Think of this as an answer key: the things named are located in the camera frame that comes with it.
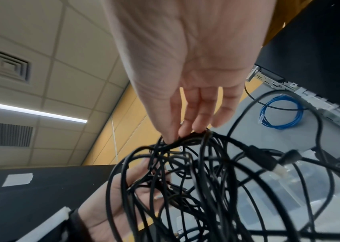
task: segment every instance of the black wristband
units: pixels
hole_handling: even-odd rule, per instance
[[[93,242],[89,231],[78,214],[78,209],[69,213],[66,229],[69,242]]]

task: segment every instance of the ceiling light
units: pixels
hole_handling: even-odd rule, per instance
[[[48,112],[40,112],[40,111],[30,110],[30,109],[26,109],[26,108],[18,108],[18,107],[3,105],[3,104],[0,104],[0,109],[5,109],[5,110],[10,110],[10,111],[15,111],[15,112],[23,112],[23,113],[26,113],[26,114],[34,114],[34,115],[50,117],[50,118],[59,118],[59,119],[64,119],[64,120],[69,120],[69,121],[74,121],[74,122],[80,122],[80,123],[85,123],[85,124],[87,122],[87,120],[84,120],[84,119],[72,118],[72,117],[62,116],[62,115],[58,115],[58,114],[50,114]]]

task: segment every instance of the blue cable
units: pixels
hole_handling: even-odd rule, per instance
[[[290,96],[287,96],[287,95],[281,95],[281,96],[274,97],[268,103],[266,103],[266,105],[270,105],[271,103],[276,102],[276,101],[290,101],[290,102],[293,102],[293,103],[295,103],[297,105],[297,109],[299,109],[299,110],[297,111],[297,114],[296,114],[294,120],[291,121],[290,123],[282,124],[282,125],[272,125],[266,119],[266,109],[267,109],[267,106],[263,106],[262,109],[261,109],[261,112],[259,114],[259,121],[264,126],[269,127],[269,128],[274,128],[274,129],[277,129],[277,130],[284,130],[284,129],[296,126],[302,120],[303,112],[304,112],[304,107],[296,99],[294,99],[294,98],[292,98]]]

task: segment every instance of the hand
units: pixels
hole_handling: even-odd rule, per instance
[[[129,79],[166,143],[233,116],[275,0],[104,1]]]
[[[139,165],[132,167],[127,170],[126,181],[128,186],[132,185],[136,180],[144,176],[148,170],[148,159],[144,159]],[[130,234],[131,230],[127,221],[126,214],[122,207],[121,199],[121,174],[114,176],[110,201],[112,201],[111,209],[113,212],[114,223],[118,229],[120,236],[126,237]],[[107,182],[98,188],[78,209],[78,214],[95,242],[98,241],[114,241],[113,233],[110,229],[108,218],[106,217],[106,205],[105,205],[105,194],[106,194]],[[149,188],[138,188],[136,193],[139,199],[149,207],[150,204],[150,189]],[[159,195],[160,192],[156,191],[154,197]],[[163,205],[163,198],[154,200],[154,209],[158,211]],[[137,224],[142,222],[139,214],[137,215]]]

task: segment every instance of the black cable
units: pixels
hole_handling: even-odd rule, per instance
[[[234,122],[227,135],[223,136],[210,130],[202,134],[192,133],[187,137],[180,138],[172,144],[165,144],[160,138],[156,144],[152,146],[140,147],[118,163],[110,174],[106,192],[106,214],[116,241],[121,242],[122,238],[118,234],[113,212],[111,210],[111,183],[117,171],[121,170],[121,199],[122,208],[126,213],[128,224],[132,230],[136,241],[138,238],[137,217],[140,217],[144,223],[144,227],[148,229],[146,217],[151,217],[153,226],[157,230],[156,241],[163,238],[166,241],[175,242],[179,238],[184,238],[186,242],[191,241],[223,241],[223,242],[252,242],[252,235],[263,236],[264,241],[268,240],[268,236],[282,236],[290,242],[299,241],[301,238],[308,238],[311,241],[319,239],[340,240],[340,233],[323,233],[315,231],[315,220],[323,213],[331,199],[334,196],[334,176],[332,171],[340,173],[340,169],[330,165],[321,148],[320,138],[323,130],[323,123],[313,107],[307,109],[315,116],[318,127],[316,131],[315,143],[318,148],[320,161],[301,157],[300,154],[291,150],[283,153],[272,149],[258,149],[255,146],[247,146],[240,141],[232,138],[233,131],[236,129],[244,115],[259,100],[269,95],[283,93],[290,95],[298,101],[301,98],[289,91],[272,91],[261,95],[245,108],[243,113]],[[198,152],[191,146],[200,145]],[[228,146],[236,146],[242,150],[241,153],[230,157],[228,155]],[[238,163],[243,158],[249,158],[262,169],[253,172],[246,165]],[[127,169],[130,162],[148,158],[148,172],[133,184],[126,183]],[[307,184],[299,167],[295,165],[296,161],[309,162],[326,168],[328,174],[329,191],[322,206],[313,213],[310,206],[310,198],[308,196]],[[304,199],[307,205],[308,221],[298,231],[284,207],[274,191],[260,177],[264,172],[269,172],[277,165],[285,165],[292,163],[296,168],[302,188],[304,191]],[[165,169],[165,164],[169,164],[170,169]],[[247,174],[247,178],[238,181],[236,171],[242,171]],[[166,181],[166,176],[175,174],[180,178],[180,184]],[[185,181],[192,182],[192,186],[185,187]],[[251,192],[244,186],[249,181],[254,181],[267,195],[271,203],[278,212],[285,230],[267,230],[267,220],[265,220]],[[248,195],[253,208],[259,219],[261,230],[248,230],[242,223],[237,210],[238,189],[242,187]],[[141,201],[136,189],[150,189],[149,201],[146,204]],[[164,204],[159,211],[154,210],[154,192],[160,191]],[[180,210],[183,234],[175,237],[171,219],[170,207]],[[162,213],[166,214],[167,226],[160,219]],[[197,226],[189,229],[185,214],[193,216]]]
[[[255,98],[253,96],[251,96],[251,94],[247,91],[246,85],[245,85],[245,92],[246,92],[247,96],[249,96],[249,98],[251,98],[252,100],[255,100]],[[307,108],[296,108],[296,109],[293,109],[293,108],[278,108],[278,107],[267,105],[267,104],[260,102],[260,101],[257,101],[257,103],[259,103],[259,104],[261,104],[265,107],[268,107],[268,108],[273,108],[273,109],[283,110],[283,111],[304,111],[304,110],[308,110]]]

